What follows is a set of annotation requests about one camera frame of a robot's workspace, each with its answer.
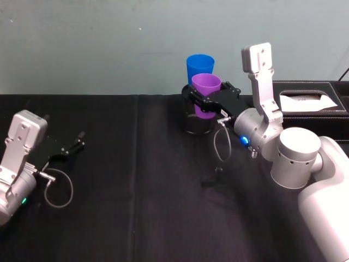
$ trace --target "black tablecloth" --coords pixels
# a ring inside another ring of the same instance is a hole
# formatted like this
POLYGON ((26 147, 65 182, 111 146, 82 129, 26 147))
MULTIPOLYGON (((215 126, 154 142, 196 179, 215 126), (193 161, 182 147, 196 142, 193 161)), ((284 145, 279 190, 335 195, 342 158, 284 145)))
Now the black tablecloth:
POLYGON ((299 191, 272 182, 270 164, 251 161, 235 137, 221 165, 213 134, 181 130, 181 103, 180 96, 0 96, 0 138, 22 109, 50 114, 47 134, 60 140, 86 132, 69 172, 71 205, 52 210, 37 188, 0 229, 0 260, 324 261, 298 213, 299 191), (217 166, 222 186, 201 187, 217 166))

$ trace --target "wall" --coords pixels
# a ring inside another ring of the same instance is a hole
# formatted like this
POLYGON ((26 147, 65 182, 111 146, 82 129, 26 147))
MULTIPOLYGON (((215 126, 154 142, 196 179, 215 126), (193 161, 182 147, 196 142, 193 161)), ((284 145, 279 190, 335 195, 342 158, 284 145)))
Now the wall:
POLYGON ((264 41, 274 79, 337 79, 348 19, 346 0, 0 0, 0 93, 179 93, 204 52, 248 94, 240 50, 264 41))

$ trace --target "gray cable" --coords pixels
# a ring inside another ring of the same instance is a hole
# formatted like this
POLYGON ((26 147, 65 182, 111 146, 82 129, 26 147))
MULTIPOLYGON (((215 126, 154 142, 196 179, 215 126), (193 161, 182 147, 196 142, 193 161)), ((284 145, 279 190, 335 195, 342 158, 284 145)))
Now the gray cable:
POLYGON ((218 133, 222 130, 221 129, 218 129, 217 132, 214 134, 214 138, 213 138, 213 146, 214 146, 214 150, 216 151, 216 155, 218 157, 218 159, 221 161, 221 162, 226 162, 229 160, 229 158, 231 157, 231 142, 230 142, 230 137, 229 137, 229 133, 228 133, 228 129, 225 127, 225 125, 222 125, 224 130, 225 130, 225 133, 227 134, 227 139, 228 139, 228 144, 229 144, 229 154, 228 154, 228 157, 226 160, 223 160, 221 157, 220 157, 220 154, 217 150, 217 145, 216 145, 216 137, 218 135, 218 133))
POLYGON ((47 190, 49 189, 49 187, 46 187, 46 188, 45 188, 45 191, 44 191, 44 198, 45 198, 45 201, 46 201, 50 206, 52 206, 52 207, 54 207, 54 208, 56 208, 56 209, 62 209, 62 208, 64 208, 64 207, 68 206, 68 205, 71 203, 71 201, 73 200, 73 195, 74 195, 73 183, 72 183, 70 177, 69 177, 65 172, 63 172, 63 171, 61 171, 61 170, 59 170, 59 169, 55 169, 55 168, 47 168, 47 169, 45 169, 45 171, 54 171, 54 172, 58 172, 58 173, 64 175, 64 176, 67 178, 67 180, 68 180, 68 182, 69 182, 69 184, 70 184, 70 188, 71 188, 70 199, 69 199, 69 201, 68 201, 67 203, 65 203, 64 205, 57 206, 57 205, 54 205, 53 203, 51 203, 51 202, 48 200, 48 198, 47 198, 47 190))

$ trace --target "white paper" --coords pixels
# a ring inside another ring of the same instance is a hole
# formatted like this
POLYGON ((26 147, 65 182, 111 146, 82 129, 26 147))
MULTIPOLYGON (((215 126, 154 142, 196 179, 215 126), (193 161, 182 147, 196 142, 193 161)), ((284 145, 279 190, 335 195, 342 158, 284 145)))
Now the white paper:
POLYGON ((317 112, 325 108, 337 106, 328 96, 280 96, 283 112, 317 112))

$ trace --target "plastic cup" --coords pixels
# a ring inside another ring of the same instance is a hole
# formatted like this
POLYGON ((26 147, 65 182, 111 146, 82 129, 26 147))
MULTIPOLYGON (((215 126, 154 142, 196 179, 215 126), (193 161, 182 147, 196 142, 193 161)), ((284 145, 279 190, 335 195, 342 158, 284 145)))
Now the plastic cup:
POLYGON ((214 59, 209 55, 198 53, 189 56, 186 59, 186 72, 188 73, 188 84, 191 85, 191 79, 194 75, 201 73, 212 73, 214 66, 214 59))
MULTIPOLYGON (((204 96, 208 96, 209 94, 220 90, 220 86, 222 84, 222 81, 220 78, 213 74, 197 74, 192 77, 192 85, 195 87, 195 89, 203 94, 204 96)), ((215 116, 215 113, 204 113, 201 111, 201 109, 195 105, 195 114, 199 118, 203 119, 209 119, 213 118, 215 116)))

